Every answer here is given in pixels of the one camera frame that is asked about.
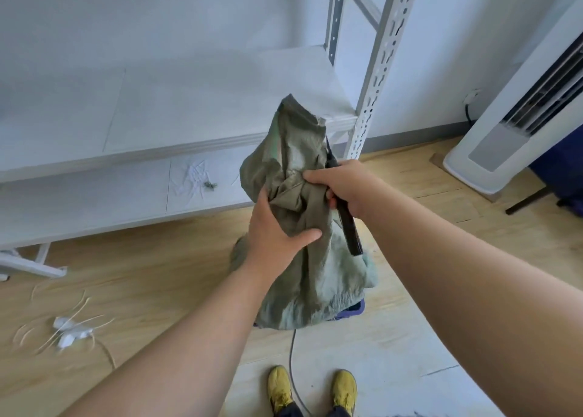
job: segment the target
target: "foot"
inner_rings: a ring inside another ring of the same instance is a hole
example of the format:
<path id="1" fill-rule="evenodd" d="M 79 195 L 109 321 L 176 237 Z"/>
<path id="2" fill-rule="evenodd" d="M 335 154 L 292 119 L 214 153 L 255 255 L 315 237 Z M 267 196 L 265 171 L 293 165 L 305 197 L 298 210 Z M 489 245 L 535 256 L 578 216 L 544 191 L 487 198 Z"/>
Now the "foot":
<path id="1" fill-rule="evenodd" d="M 357 395 L 354 376 L 345 369 L 336 371 L 332 382 L 332 405 L 343 407 L 352 417 Z"/>
<path id="2" fill-rule="evenodd" d="M 291 389 L 288 370 L 282 365 L 274 367 L 267 378 L 267 395 L 271 402 L 273 415 L 293 402 Z"/>

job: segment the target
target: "shelf board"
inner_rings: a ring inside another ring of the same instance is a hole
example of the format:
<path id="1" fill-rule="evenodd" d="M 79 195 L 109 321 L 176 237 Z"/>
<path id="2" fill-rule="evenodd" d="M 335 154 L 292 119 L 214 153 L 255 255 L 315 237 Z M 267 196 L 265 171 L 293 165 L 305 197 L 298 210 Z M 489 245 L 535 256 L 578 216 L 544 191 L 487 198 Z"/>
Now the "shelf board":
<path id="1" fill-rule="evenodd" d="M 238 173 L 255 147 L 1 184 L 0 250 L 250 205 Z M 193 191 L 185 180 L 191 164 L 216 188 Z"/>
<path id="2" fill-rule="evenodd" d="M 259 143 L 289 93 L 330 132 L 356 122 L 321 46 L 156 60 L 11 87 L 0 182 Z"/>

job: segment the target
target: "left hand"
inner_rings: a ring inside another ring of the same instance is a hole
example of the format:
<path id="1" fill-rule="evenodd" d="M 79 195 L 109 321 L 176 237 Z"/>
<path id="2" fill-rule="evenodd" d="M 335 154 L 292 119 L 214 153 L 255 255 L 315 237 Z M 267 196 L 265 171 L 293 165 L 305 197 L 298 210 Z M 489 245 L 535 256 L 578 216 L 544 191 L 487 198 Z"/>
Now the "left hand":
<path id="1" fill-rule="evenodd" d="M 248 233 L 249 251 L 245 262 L 251 263 L 260 272 L 275 280 L 302 248 L 320 236 L 322 231 L 316 228 L 304 230 L 294 237 L 285 234 L 273 216 L 264 187 L 259 192 L 251 215 Z"/>

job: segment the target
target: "forearm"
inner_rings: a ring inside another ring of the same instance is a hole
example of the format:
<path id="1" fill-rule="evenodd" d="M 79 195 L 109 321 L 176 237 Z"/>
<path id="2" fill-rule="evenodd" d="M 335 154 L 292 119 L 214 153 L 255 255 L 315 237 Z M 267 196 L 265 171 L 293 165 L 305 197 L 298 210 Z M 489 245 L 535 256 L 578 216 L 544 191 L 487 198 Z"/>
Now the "forearm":
<path id="1" fill-rule="evenodd" d="M 217 415 L 271 282 L 245 263 L 63 415 Z"/>
<path id="2" fill-rule="evenodd" d="M 582 292 L 387 185 L 373 184 L 362 198 L 363 221 L 387 261 L 443 343 L 504 412 L 581 409 Z"/>

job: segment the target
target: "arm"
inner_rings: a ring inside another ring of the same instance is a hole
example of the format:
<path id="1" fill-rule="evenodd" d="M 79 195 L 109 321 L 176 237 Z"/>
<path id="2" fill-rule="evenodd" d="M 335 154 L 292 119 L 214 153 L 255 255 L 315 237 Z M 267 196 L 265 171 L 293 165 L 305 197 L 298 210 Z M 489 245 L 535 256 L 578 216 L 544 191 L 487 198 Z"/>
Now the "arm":
<path id="1" fill-rule="evenodd" d="M 208 416 L 223 404 L 259 306 L 269 287 L 307 244 L 287 237 L 265 190 L 249 225 L 249 252 L 200 305 L 89 391 L 63 416 Z"/>
<path id="2" fill-rule="evenodd" d="M 304 177 L 349 202 L 441 341 L 502 412 L 579 415 L 583 292 L 443 220 L 358 161 Z"/>

